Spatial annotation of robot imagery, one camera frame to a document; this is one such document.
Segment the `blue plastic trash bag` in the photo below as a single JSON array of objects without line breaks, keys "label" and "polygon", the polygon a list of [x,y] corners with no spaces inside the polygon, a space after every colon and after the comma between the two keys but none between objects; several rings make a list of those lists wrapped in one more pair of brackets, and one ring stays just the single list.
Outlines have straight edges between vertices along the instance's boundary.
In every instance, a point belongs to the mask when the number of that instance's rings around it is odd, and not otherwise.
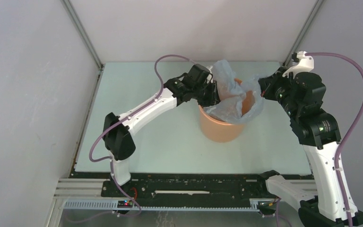
[{"label": "blue plastic trash bag", "polygon": [[[213,76],[217,81],[217,89],[221,102],[203,107],[209,116],[230,124],[246,124],[257,117],[264,107],[265,99],[261,97],[258,83],[259,75],[243,80],[241,83],[235,81],[237,74],[226,60],[217,61],[213,64]],[[247,97],[246,92],[252,91],[255,104],[247,113],[242,113],[242,102]]]}]

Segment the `orange trash bin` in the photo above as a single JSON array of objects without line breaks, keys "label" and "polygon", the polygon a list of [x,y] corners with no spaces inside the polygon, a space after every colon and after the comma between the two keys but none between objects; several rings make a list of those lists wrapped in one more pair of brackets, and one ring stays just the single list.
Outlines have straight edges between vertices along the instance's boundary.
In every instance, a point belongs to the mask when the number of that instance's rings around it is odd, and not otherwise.
[{"label": "orange trash bin", "polygon": [[[247,91],[246,95],[247,97],[242,102],[242,114],[246,114],[255,104],[253,92]],[[206,114],[200,105],[198,105],[198,108],[201,132],[211,141],[230,142],[236,139],[246,128],[246,124],[226,123]]]}]

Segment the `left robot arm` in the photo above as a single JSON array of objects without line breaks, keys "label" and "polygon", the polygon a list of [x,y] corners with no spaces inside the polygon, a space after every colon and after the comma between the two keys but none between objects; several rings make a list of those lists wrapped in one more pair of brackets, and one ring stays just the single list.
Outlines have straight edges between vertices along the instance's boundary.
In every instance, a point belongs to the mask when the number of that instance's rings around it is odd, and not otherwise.
[{"label": "left robot arm", "polygon": [[219,103],[211,66],[194,64],[189,72],[167,80],[158,93],[134,109],[120,115],[106,115],[104,130],[108,132],[103,140],[110,153],[111,172],[115,180],[112,191],[115,194],[125,197],[130,192],[129,158],[136,150],[133,136],[159,115],[192,99],[202,107]]}]

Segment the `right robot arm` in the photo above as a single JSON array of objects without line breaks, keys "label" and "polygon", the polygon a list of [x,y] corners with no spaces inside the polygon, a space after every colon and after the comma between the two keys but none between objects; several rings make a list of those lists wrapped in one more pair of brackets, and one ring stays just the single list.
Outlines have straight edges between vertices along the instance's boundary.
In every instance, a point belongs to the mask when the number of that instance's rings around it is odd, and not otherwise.
[{"label": "right robot arm", "polygon": [[350,197],[337,150],[341,135],[336,119],[322,109],[326,86],[311,72],[280,72],[259,79],[261,95],[277,101],[290,118],[293,133],[303,146],[317,195],[294,186],[276,171],[264,172],[256,184],[260,197],[275,195],[299,214],[306,227],[344,227],[363,225],[363,212]]}]

